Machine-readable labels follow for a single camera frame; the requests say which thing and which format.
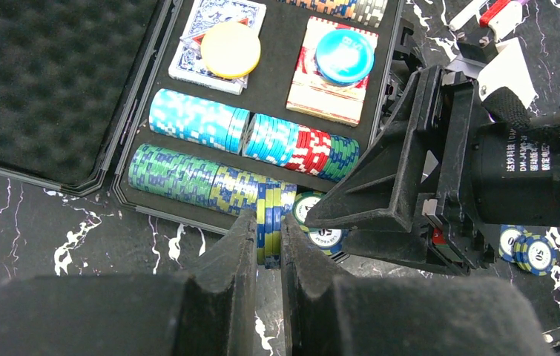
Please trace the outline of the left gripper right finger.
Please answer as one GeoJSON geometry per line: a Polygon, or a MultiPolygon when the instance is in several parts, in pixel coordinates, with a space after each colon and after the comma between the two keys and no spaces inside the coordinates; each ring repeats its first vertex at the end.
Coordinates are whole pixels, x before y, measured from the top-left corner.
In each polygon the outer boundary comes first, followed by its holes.
{"type": "Polygon", "coordinates": [[[495,277],[357,277],[282,223],[288,355],[551,355],[529,300],[495,277]]]}

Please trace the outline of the blue yellow chip stack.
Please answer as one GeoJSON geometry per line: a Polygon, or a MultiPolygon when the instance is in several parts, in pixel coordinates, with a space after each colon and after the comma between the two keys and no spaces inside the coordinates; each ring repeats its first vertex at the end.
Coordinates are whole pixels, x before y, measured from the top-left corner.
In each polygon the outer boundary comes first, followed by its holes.
{"type": "Polygon", "coordinates": [[[257,263],[265,269],[280,267],[281,218],[285,212],[282,203],[282,185],[276,180],[260,182],[256,198],[256,252],[257,263]]]}

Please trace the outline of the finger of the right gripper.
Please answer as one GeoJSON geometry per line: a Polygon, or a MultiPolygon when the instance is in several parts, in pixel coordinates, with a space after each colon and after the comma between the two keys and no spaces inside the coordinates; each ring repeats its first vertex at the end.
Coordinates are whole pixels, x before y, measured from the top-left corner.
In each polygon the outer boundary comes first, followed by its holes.
{"type": "Polygon", "coordinates": [[[312,228],[408,233],[412,229],[439,86],[434,67],[409,78],[382,131],[357,165],[307,214],[312,228]]]}
{"type": "Polygon", "coordinates": [[[347,254],[438,274],[468,275],[470,269],[430,248],[418,233],[352,230],[343,241],[347,254]]]}

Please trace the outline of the blue playing card deck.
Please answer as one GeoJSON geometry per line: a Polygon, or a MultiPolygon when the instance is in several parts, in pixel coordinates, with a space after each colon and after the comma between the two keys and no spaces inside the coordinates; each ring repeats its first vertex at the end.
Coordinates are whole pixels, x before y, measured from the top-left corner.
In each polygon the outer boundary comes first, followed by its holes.
{"type": "Polygon", "coordinates": [[[255,1],[194,1],[168,75],[240,95],[259,64],[266,10],[255,1]]]}

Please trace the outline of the blue dealer button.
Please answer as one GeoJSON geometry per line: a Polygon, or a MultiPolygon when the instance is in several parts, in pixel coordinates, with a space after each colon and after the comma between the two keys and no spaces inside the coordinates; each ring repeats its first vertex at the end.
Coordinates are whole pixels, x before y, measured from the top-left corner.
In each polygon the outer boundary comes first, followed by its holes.
{"type": "Polygon", "coordinates": [[[368,38],[350,29],[337,29],[317,43],[315,64],[321,76],[335,85],[353,85],[371,72],[375,46],[368,38]]]}

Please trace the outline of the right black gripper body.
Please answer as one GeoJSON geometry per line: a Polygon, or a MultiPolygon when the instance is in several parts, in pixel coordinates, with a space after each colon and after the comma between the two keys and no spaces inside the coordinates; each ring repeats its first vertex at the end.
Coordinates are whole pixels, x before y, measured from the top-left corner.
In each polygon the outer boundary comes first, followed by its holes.
{"type": "Polygon", "coordinates": [[[449,271],[486,268],[495,262],[498,243],[487,242],[472,186],[472,156],[480,148],[479,128],[490,118],[481,107],[480,72],[498,55],[490,39],[458,40],[460,55],[448,67],[434,67],[439,86],[433,91],[436,114],[429,131],[430,152],[437,160],[428,180],[432,195],[423,201],[429,223],[429,250],[449,271]]]}

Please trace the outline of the black poker set case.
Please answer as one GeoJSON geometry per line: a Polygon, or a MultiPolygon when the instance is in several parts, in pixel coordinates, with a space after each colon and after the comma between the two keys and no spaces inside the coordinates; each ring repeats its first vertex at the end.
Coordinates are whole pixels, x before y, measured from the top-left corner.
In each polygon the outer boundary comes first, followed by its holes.
{"type": "Polygon", "coordinates": [[[160,88],[245,108],[373,142],[402,1],[389,1],[376,29],[375,67],[360,124],[349,127],[289,111],[286,99],[308,20],[314,15],[265,2],[261,61],[239,95],[172,79],[168,67],[193,10],[192,1],[0,1],[0,175],[86,196],[116,166],[114,190],[135,211],[224,233],[234,218],[132,189],[126,168],[136,147],[152,143],[304,188],[333,182],[254,159],[169,138],[143,126],[160,88]]]}

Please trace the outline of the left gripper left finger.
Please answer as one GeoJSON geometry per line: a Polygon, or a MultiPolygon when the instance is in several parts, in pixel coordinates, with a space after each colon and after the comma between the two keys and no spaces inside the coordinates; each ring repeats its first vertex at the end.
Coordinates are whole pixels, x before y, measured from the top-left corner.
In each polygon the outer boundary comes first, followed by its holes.
{"type": "Polygon", "coordinates": [[[251,355],[256,215],[174,274],[41,276],[0,287],[0,355],[251,355]]]}

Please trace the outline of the yellow dealer button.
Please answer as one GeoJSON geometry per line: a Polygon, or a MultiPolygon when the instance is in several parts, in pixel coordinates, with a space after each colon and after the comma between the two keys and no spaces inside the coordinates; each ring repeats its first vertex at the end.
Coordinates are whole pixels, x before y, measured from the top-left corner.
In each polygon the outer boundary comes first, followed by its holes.
{"type": "Polygon", "coordinates": [[[210,28],[200,45],[204,65],[214,75],[237,79],[252,72],[260,61],[257,32],[239,22],[223,22],[210,28]]]}

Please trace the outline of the red playing card deck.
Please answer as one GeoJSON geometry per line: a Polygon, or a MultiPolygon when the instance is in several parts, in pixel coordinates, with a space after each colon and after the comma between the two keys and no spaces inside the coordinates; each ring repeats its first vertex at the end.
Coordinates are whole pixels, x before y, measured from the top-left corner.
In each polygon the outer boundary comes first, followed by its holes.
{"type": "Polygon", "coordinates": [[[358,126],[377,45],[374,32],[310,17],[286,108],[358,126]]]}

